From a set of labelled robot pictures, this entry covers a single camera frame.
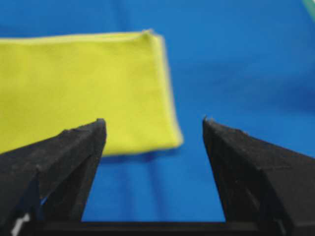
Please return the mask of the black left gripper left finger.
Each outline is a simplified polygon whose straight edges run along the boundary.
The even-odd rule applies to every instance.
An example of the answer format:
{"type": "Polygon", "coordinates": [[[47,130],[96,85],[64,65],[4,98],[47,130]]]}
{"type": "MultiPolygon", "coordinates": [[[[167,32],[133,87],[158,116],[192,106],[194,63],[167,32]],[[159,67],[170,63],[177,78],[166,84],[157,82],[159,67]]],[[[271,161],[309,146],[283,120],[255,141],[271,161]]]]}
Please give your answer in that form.
{"type": "Polygon", "coordinates": [[[18,218],[80,221],[106,142],[95,122],[0,156],[0,233],[13,234],[18,218]]]}

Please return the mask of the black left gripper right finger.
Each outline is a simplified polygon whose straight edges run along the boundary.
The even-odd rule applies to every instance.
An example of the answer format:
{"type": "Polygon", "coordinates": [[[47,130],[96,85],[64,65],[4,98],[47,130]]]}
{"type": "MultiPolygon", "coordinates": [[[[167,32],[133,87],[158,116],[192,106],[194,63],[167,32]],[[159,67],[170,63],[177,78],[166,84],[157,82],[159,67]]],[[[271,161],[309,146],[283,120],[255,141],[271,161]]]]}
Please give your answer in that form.
{"type": "Polygon", "coordinates": [[[266,235],[314,235],[314,158],[207,118],[202,134],[227,222],[253,222],[266,235]]]}

